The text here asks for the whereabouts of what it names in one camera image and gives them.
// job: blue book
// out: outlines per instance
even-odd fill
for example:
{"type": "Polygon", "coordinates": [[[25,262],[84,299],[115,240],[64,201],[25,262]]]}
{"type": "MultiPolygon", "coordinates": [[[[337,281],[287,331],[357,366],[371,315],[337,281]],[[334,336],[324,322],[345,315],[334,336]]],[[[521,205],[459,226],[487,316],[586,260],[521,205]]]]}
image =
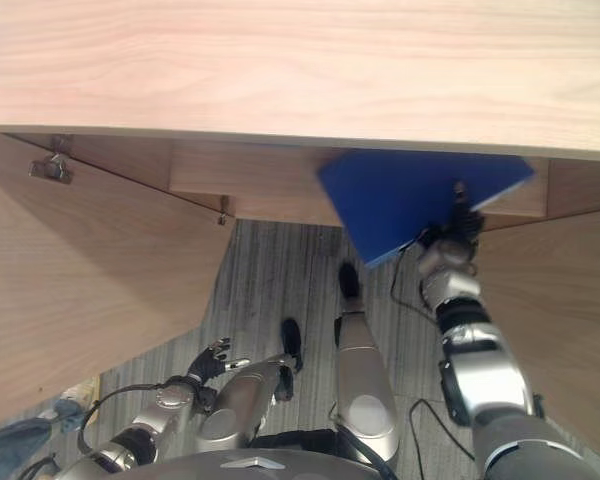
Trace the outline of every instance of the blue book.
{"type": "Polygon", "coordinates": [[[318,172],[368,267],[395,255],[429,224],[445,225],[456,181],[467,186],[475,210],[533,175],[521,157],[388,150],[352,150],[318,172]]]}

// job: gray carpet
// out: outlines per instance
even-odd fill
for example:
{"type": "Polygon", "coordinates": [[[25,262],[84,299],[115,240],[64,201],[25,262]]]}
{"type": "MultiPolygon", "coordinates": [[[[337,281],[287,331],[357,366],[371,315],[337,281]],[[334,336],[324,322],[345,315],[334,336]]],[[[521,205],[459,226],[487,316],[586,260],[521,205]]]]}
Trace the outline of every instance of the gray carpet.
{"type": "MultiPolygon", "coordinates": [[[[398,291],[403,299],[417,304],[416,254],[407,254],[403,261],[398,291]]],[[[264,359],[280,352],[279,323],[292,316],[304,333],[305,368],[296,377],[294,399],[271,409],[262,434],[330,426],[328,412],[335,398],[333,320],[339,313],[337,271],[342,259],[355,257],[339,228],[238,222],[200,328],[104,373],[102,391],[184,373],[208,343],[223,336],[233,340],[233,357],[264,359]]],[[[361,268],[360,273],[368,321],[384,353],[402,418],[396,473],[402,479],[416,479],[415,449],[406,413],[417,398],[424,397],[447,420],[437,371],[441,353],[435,329],[389,299],[393,266],[391,263],[373,271],[361,268]]],[[[220,387],[227,378],[211,384],[220,387]]],[[[88,440],[98,443],[111,438],[151,399],[150,393],[129,393],[108,402],[96,424],[88,429],[88,440]]],[[[21,417],[35,415],[46,405],[21,417]]],[[[550,414],[551,405],[546,408],[550,414]]],[[[174,442],[170,456],[190,452],[193,425],[174,442]]],[[[415,426],[427,479],[477,478],[473,464],[454,447],[429,412],[418,411],[415,426]]],[[[453,426],[451,430],[470,448],[467,430],[453,426]]],[[[600,457],[575,438],[569,440],[600,472],[600,457]]],[[[46,451],[57,452],[59,463],[67,465],[78,456],[75,434],[55,438],[46,451]]]]}

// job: wooden table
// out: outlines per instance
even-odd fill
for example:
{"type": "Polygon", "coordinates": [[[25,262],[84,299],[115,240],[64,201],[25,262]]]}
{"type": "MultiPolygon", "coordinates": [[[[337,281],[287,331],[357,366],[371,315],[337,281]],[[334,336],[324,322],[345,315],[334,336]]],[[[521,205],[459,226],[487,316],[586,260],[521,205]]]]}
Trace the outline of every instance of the wooden table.
{"type": "Polygon", "coordinates": [[[0,131],[600,160],[600,0],[0,0],[0,131]]]}

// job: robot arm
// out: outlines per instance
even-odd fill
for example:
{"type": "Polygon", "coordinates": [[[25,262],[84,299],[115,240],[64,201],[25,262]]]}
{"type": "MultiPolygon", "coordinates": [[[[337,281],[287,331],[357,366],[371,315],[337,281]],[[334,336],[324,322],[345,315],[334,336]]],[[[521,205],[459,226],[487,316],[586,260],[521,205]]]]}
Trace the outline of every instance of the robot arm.
{"type": "Polygon", "coordinates": [[[204,386],[207,380],[249,363],[247,359],[226,362],[223,352],[229,347],[229,339],[223,338],[206,348],[191,363],[186,375],[169,378],[158,390],[155,401],[108,442],[91,450],[79,441],[85,456],[56,478],[92,480],[163,460],[171,440],[191,418],[211,410],[216,392],[204,386]]]}
{"type": "Polygon", "coordinates": [[[476,467],[489,480],[599,477],[542,418],[529,382],[480,295],[471,263],[482,226],[462,187],[450,227],[425,235],[419,260],[424,301],[435,312],[450,418],[473,431],[476,467]]]}

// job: black foot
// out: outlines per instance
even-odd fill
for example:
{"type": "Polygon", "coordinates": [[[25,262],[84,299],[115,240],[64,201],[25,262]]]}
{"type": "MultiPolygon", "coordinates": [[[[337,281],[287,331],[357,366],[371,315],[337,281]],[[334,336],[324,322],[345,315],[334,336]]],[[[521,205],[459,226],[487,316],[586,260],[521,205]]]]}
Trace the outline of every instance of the black foot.
{"type": "Polygon", "coordinates": [[[280,368],[280,381],[274,395],[277,402],[288,402],[293,398],[293,372],[289,367],[280,368]]]}
{"type": "Polygon", "coordinates": [[[336,348],[340,346],[340,329],[342,328],[342,317],[333,321],[333,339],[336,341],[336,348]]]}
{"type": "Polygon", "coordinates": [[[280,326],[280,337],[284,353],[296,359],[296,373],[302,370],[302,336],[300,327],[293,318],[287,318],[280,326]]]}
{"type": "Polygon", "coordinates": [[[358,298],[360,296],[358,272],[352,263],[343,262],[342,265],[340,265],[338,280],[340,281],[340,291],[345,300],[358,298]]]}

